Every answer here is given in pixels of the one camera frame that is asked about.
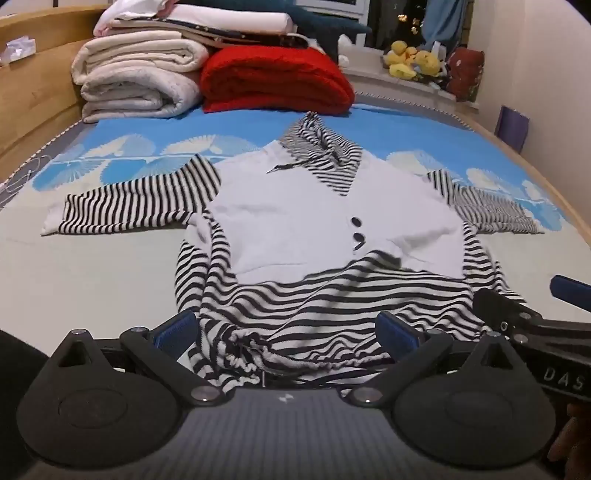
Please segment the person's right hand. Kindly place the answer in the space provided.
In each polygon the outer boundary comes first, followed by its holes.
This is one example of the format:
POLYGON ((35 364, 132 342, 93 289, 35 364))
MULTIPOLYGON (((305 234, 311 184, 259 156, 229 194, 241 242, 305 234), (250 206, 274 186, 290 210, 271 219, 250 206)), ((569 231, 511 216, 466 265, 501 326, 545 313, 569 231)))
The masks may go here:
POLYGON ((590 409, 569 404, 569 420, 552 444, 548 459, 566 460, 565 479, 590 478, 590 409))

